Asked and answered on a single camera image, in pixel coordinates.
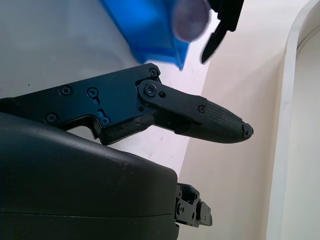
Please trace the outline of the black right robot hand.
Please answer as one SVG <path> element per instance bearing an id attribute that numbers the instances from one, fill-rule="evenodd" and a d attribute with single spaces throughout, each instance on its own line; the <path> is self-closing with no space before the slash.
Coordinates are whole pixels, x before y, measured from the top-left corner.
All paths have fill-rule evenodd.
<path id="1" fill-rule="evenodd" d="M 210 207 L 174 170 L 111 148 L 157 126 L 233 144 L 253 128 L 144 64 L 0 101 L 3 240 L 176 240 L 211 226 Z"/>

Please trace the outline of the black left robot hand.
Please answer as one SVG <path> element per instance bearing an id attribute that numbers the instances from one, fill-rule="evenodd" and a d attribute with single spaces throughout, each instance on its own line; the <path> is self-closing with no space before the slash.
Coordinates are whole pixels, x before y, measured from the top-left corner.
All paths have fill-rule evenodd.
<path id="1" fill-rule="evenodd" d="M 217 50 L 227 32 L 234 32 L 243 8 L 244 0 L 207 0 L 210 8 L 217 13 L 220 20 L 215 31 L 211 33 L 201 55 L 204 64 Z"/>

